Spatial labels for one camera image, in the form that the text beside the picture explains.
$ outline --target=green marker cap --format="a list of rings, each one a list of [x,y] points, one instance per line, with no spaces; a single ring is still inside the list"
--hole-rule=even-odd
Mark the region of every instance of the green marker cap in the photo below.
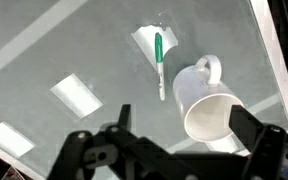
[[[155,59],[156,62],[161,63],[163,59],[163,42],[162,36],[159,33],[155,34]]]

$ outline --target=table surface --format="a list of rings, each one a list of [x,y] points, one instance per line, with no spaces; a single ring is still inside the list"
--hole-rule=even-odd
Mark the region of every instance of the table surface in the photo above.
[[[172,29],[165,54],[166,100],[156,72],[132,37],[140,27]],[[42,177],[67,134],[116,122],[132,104],[132,132],[169,151],[208,151],[185,133],[172,92],[183,68],[213,54],[222,81],[262,122],[288,129],[288,116],[247,0],[0,0],[0,123],[34,147],[17,157]],[[75,74],[103,104],[80,118],[51,88]],[[108,179],[100,169],[97,179]]]

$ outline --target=marker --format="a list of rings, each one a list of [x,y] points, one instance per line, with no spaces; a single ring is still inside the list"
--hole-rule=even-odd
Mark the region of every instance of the marker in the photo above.
[[[162,36],[159,33],[155,34],[155,59],[156,69],[158,74],[158,89],[160,93],[160,99],[165,100],[165,85],[164,85],[164,67],[163,67],[163,46]]]

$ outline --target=screw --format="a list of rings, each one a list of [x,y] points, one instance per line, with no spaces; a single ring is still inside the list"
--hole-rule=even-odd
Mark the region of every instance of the screw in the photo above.
[[[186,176],[185,180],[198,180],[198,178],[195,175],[190,174]]]
[[[272,126],[271,130],[274,131],[274,132],[281,132],[280,128],[275,127],[275,126]]]
[[[112,132],[117,132],[117,131],[118,131],[118,128],[115,127],[115,126],[114,126],[114,127],[111,127],[111,131],[112,131]]]
[[[84,137],[85,137],[85,133],[80,133],[80,134],[78,134],[78,138],[82,139],[82,138],[84,138]]]
[[[251,180],[263,180],[263,179],[259,176],[253,176],[251,177]]]

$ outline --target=mug rim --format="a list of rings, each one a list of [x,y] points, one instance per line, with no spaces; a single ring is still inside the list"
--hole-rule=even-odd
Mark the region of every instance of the mug rim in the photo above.
[[[244,107],[244,104],[243,102],[238,98],[236,97],[235,95],[233,94],[228,94],[228,93],[216,93],[216,94],[210,94],[210,95],[207,95],[203,98],[201,98],[200,100],[196,101],[195,103],[193,103],[190,108],[188,109],[188,111],[186,112],[185,116],[184,116],[184,129],[185,129],[185,132],[194,140],[196,141],[199,141],[199,142],[204,142],[204,143],[209,143],[209,142],[212,142],[212,141],[216,141],[216,140],[220,140],[220,139],[223,139],[223,138],[226,138],[228,136],[231,136],[233,134],[233,131],[231,130],[231,133],[229,133],[228,135],[224,136],[224,137],[221,137],[221,138],[218,138],[218,139],[214,139],[214,140],[209,140],[209,141],[205,141],[205,140],[199,140],[197,138],[195,138],[191,133],[189,133],[189,131],[187,130],[187,116],[188,114],[191,112],[191,110],[195,107],[196,104],[200,103],[201,101],[207,99],[207,98],[210,98],[210,97],[215,97],[215,96],[227,96],[227,97],[231,97],[231,98],[234,98],[236,99],[237,101],[239,101],[239,105],[241,105],[242,107]]]

